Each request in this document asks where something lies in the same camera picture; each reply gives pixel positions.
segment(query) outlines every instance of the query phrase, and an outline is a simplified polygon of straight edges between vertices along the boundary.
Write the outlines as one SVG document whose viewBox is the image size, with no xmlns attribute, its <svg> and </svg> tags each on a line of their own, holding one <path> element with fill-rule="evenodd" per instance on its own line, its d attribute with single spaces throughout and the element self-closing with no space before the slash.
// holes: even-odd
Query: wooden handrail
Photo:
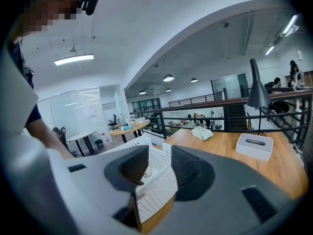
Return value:
<svg viewBox="0 0 313 235">
<path fill-rule="evenodd" d="M 269 97 L 271 98 L 272 101 L 278 101 L 278 100 L 302 98 L 305 96 L 310 96 L 312 93 L 313 93 L 313 90 L 307 89 L 307 90 L 285 92 L 285 93 L 278 93 L 278 94 L 269 94 Z M 242 98 L 210 101 L 210 102 L 204 102 L 204 103 L 187 104 L 187 105 L 182 105 L 182 106 L 165 107 L 165 108 L 159 108 L 159 109 L 155 109 L 155 110 L 133 112 L 130 114 L 168 112 L 168 111 L 201 109 L 201 108 L 210 108 L 210 107 L 222 107 L 222 106 L 226 106 L 226 105 L 246 104 L 247 100 L 248 100 L 248 97 L 242 97 Z"/>
</svg>

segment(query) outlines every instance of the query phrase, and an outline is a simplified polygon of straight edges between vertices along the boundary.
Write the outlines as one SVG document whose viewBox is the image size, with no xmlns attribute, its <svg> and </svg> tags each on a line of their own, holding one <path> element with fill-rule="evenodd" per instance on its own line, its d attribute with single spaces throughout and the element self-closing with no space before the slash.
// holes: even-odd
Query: staircase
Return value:
<svg viewBox="0 0 313 235">
<path fill-rule="evenodd" d="M 245 108 L 243 105 L 232 105 L 228 107 L 229 117 L 244 117 L 246 116 Z M 246 120 L 245 119 L 230 119 L 229 120 L 230 131 L 246 131 Z"/>
</svg>

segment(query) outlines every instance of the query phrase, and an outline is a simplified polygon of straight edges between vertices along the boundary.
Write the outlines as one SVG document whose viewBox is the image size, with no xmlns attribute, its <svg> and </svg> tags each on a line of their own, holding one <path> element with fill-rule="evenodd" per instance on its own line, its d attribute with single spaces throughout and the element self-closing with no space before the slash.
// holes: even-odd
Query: tissue box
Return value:
<svg viewBox="0 0 313 235">
<path fill-rule="evenodd" d="M 192 135 L 194 135 L 196 138 L 200 139 L 201 141 L 207 140 L 208 138 L 213 136 L 213 133 L 205 128 L 197 127 L 195 129 L 192 129 L 191 131 Z"/>
<path fill-rule="evenodd" d="M 273 151 L 273 139 L 242 133 L 237 141 L 236 152 L 268 161 Z"/>
</svg>

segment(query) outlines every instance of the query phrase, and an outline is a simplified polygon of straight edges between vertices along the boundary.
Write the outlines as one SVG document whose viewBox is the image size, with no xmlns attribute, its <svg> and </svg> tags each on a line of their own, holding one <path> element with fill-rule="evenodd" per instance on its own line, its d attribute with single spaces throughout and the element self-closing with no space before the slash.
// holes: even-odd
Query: dark shirt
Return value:
<svg viewBox="0 0 313 235">
<path fill-rule="evenodd" d="M 34 88 L 33 71 L 30 69 L 30 67 L 27 65 L 27 63 L 24 60 L 24 57 L 23 57 L 22 51 L 21 51 L 20 43 L 17 42 L 16 44 L 14 44 L 13 42 L 11 42 L 9 44 L 8 49 L 9 49 L 9 52 L 11 53 L 12 59 L 13 59 L 14 63 L 16 64 L 16 66 L 18 67 L 18 69 L 20 70 L 22 75 L 25 77 L 25 79 L 27 80 L 27 82 L 29 83 L 31 88 Z M 32 110 L 26 124 L 31 123 L 31 122 L 38 120 L 38 119 L 41 119 L 41 115 L 39 113 L 38 106 L 35 105 L 35 107 Z"/>
</svg>

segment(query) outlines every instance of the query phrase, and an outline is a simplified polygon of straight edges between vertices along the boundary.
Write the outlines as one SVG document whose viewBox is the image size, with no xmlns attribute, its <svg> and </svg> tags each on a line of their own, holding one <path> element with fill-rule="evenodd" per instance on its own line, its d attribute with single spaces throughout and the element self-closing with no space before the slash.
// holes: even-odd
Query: round white table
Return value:
<svg viewBox="0 0 313 235">
<path fill-rule="evenodd" d="M 86 144 L 86 146 L 87 146 L 87 148 L 88 148 L 90 154 L 92 155 L 92 154 L 94 154 L 94 150 L 93 150 L 93 148 L 92 148 L 92 145 L 91 145 L 91 143 L 90 143 L 90 140 L 89 140 L 89 138 L 88 138 L 88 135 L 90 135 L 90 134 L 92 134 L 92 133 L 94 133 L 94 132 L 95 132 L 95 131 L 87 131 L 87 132 L 84 132 L 84 133 L 80 133 L 80 134 L 77 134 L 77 135 L 75 135 L 75 136 L 69 138 L 67 141 L 68 141 L 68 142 L 75 141 L 76 144 L 77 144 L 77 147 L 78 147 L 78 149 L 79 149 L 79 151 L 80 151 L 80 153 L 81 153 L 82 156 L 84 157 L 85 155 L 84 155 L 84 153 L 83 153 L 83 151 L 82 151 L 82 148 L 80 147 L 80 145 L 79 145 L 79 143 L 78 143 L 78 140 L 79 140 L 79 139 L 84 139 L 85 144 Z"/>
</svg>

